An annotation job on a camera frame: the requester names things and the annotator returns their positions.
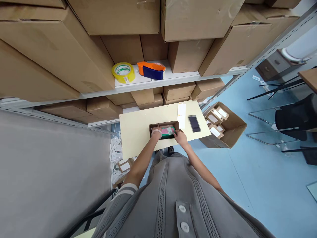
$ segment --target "chair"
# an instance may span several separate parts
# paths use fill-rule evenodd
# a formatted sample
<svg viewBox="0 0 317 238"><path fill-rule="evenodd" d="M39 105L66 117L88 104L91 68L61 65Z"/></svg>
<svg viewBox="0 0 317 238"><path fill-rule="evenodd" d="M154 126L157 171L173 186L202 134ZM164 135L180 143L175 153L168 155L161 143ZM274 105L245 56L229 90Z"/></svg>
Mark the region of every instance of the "chair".
<svg viewBox="0 0 317 238"><path fill-rule="evenodd" d="M252 113L275 109L275 122L271 123L263 118L252 115ZM276 124L277 130L265 131L265 132L256 132L247 134L248 137L251 137L259 142L262 142L267 145L277 145L284 144L289 142L294 142L297 140L306 141L307 132L306 130L313 129L317 127L317 95L312 93L306 98L299 102L272 107L260 111L250 112L249 115L257 119L265 121L268 124ZM295 138L296 140L269 144L257 138L254 138L251 135L266 133L266 132L281 132L285 135Z"/></svg>

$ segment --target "black shoe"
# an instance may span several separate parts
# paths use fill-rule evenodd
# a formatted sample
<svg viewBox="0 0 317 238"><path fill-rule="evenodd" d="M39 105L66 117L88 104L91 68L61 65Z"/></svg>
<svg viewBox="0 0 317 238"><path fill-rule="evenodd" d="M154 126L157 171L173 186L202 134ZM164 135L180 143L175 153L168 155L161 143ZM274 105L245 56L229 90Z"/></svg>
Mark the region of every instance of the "black shoe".
<svg viewBox="0 0 317 238"><path fill-rule="evenodd" d="M167 148L168 154L171 156L172 154L174 154L174 147L170 146Z"/></svg>

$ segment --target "desk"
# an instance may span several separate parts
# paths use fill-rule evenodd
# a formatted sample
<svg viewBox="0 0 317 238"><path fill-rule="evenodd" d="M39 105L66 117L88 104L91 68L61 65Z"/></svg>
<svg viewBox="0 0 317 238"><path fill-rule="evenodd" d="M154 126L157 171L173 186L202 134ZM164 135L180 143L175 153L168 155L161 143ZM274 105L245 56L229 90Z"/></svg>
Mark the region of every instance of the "desk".
<svg viewBox="0 0 317 238"><path fill-rule="evenodd" d="M298 79L298 80L291 82L291 83L287 83L287 82L292 81L293 79L295 79L297 77L301 77L301 79ZM269 93L274 93L274 92L282 90L284 88L296 87L296 86L299 86L300 84L304 84L304 83L306 83L315 93L317 93L317 68L314 67L314 68L309 69L309 70L298 72L298 76L288 80L287 82L286 82L287 84L283 84L282 86L279 86L273 90L270 90L270 91L267 91L265 93L259 94L255 97L249 98L249 99L247 99L247 101L254 99L254 98L261 97L261 96L269 94Z"/></svg>
<svg viewBox="0 0 317 238"><path fill-rule="evenodd" d="M195 140L211 135L202 111L197 101L182 102L186 104L185 129L187 140ZM120 129L123 159L138 156L150 139L149 125L177 120L178 103L154 107L146 110L121 114ZM200 126L200 132L193 132L188 116L195 115ZM154 150L177 145L174 138L159 140Z"/></svg>

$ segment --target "person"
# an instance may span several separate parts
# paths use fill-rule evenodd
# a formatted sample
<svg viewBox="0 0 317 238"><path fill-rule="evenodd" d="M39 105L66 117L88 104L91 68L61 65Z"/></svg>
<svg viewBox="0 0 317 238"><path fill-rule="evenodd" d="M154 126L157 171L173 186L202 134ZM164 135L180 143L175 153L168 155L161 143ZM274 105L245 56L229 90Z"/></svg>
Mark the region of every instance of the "person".
<svg viewBox="0 0 317 238"><path fill-rule="evenodd" d="M274 237L226 195L186 135L175 132L175 140L188 158L172 147L169 156L158 151L147 184L139 189L162 135L160 127L153 128L149 142L102 214L92 237Z"/></svg>

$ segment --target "yellow tape roll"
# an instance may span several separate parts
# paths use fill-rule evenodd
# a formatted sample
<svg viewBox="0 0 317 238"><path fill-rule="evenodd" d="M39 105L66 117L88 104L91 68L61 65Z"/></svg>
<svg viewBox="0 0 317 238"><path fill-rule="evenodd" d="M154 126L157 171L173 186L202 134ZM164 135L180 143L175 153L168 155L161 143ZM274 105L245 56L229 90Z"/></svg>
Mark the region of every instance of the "yellow tape roll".
<svg viewBox="0 0 317 238"><path fill-rule="evenodd" d="M135 79L133 66L129 63L117 63L112 67L112 74L119 83L130 83Z"/></svg>

